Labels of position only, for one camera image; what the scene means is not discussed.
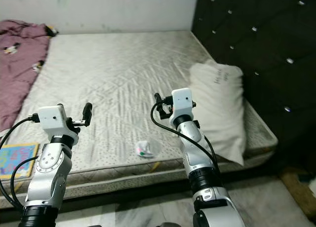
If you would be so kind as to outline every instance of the colorful book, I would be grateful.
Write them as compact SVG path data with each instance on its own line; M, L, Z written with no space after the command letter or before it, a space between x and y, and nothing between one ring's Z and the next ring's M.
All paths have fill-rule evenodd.
M0 150L0 178L9 179L15 167L22 161L35 157L38 152L38 143L5 145ZM31 175L34 160L23 164L17 173L16 178L28 177Z

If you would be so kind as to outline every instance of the black cable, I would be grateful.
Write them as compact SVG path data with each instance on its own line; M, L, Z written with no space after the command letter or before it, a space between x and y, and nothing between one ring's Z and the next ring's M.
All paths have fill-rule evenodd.
M11 195L13 197L13 200L20 206L20 208L23 209L23 205L20 203L19 199L16 197L16 194L15 194L15 190L14 190L14 179L15 179L15 174L16 172L18 171L18 169L25 163L27 162L30 162L32 160L35 160L37 159L38 156L35 156L35 157L32 157L32 158L29 158L29 159L26 159L24 161L22 161L21 163L19 163L15 169L13 170L12 172L12 175L11 175L11 180L10 180L10 189L11 189Z
M212 144L209 142L208 138L204 135L204 139L206 140L208 146L210 147L211 151L212 151L212 155L214 157L214 160L215 160L215 167L217 169L217 171L219 172L219 174L221 174L220 170L219 170L219 167L218 167L218 163L217 163L217 158L216 158L216 154L215 154L215 151L213 149L213 146Z
M4 136L4 138L2 139L1 143L0 143L0 150L1 150L1 147L4 145L6 139L8 138L8 136L13 132L13 130L15 128L17 128L20 124L22 124L23 122L26 122L26 121L30 121L31 118L26 118L24 120L21 120L19 121L16 125L14 125L13 127L10 128L10 130L6 133L6 135ZM9 195L8 193L5 191L3 185L2 185L2 182L1 182L1 179L0 179L0 191L1 193L3 194L3 196L8 200L8 202L11 203L12 206L14 206L16 209L18 209L19 211L22 212L22 209L21 207L19 206L18 203L16 203Z
M180 136L180 137L183 137L184 139L188 140L188 141L191 142L193 145L195 145L196 147L198 147L200 150L202 150L202 151L210 158L210 160L212 160L212 162L213 162L214 165L215 165L215 168L216 168L217 171L220 173L220 170L219 170L218 165L217 165L216 157L213 158L212 155L211 155L204 147L202 147L199 143L197 143L196 141L194 141L194 140L192 140L191 138L187 137L186 135L184 135L184 134L182 134L182 133L180 133L180 132L178 132L178 131L176 131L176 130L173 130L173 129L169 128L169 127L166 127L166 126L164 126L164 125L158 123L158 122L154 119L153 114L154 114L155 107L156 107L158 104L161 104L161 103L162 103L162 101L159 101L159 102L155 103L155 104L153 105L153 107L152 107L152 110L150 111L150 118L152 119L153 123L154 123L155 125L157 125L158 127L161 127L161 128L163 128L163 129L165 129L165 130L167 130L167 131L169 131L169 132L172 132L172 133L174 133L174 134L177 134L177 135ZM215 154L212 145L210 145L210 142L208 141L207 143L208 143L208 145L210 146L210 148L211 148L211 150L212 150L212 153Z

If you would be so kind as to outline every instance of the white wall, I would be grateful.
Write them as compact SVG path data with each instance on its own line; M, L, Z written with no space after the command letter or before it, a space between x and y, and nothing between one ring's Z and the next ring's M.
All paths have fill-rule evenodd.
M0 20L55 26L62 34L189 30L196 0L0 0Z

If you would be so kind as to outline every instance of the purple blanket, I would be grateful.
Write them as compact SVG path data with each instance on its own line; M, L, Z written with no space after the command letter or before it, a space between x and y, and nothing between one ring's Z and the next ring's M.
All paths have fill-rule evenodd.
M12 127L45 61L47 28L23 21L0 22L0 133Z

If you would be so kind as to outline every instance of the black tufted headboard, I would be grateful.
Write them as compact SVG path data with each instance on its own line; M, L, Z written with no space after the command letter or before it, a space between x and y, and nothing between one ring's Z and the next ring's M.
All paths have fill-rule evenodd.
M279 151L316 148L303 144L316 126L316 0L197 0L192 31L217 62L243 70Z

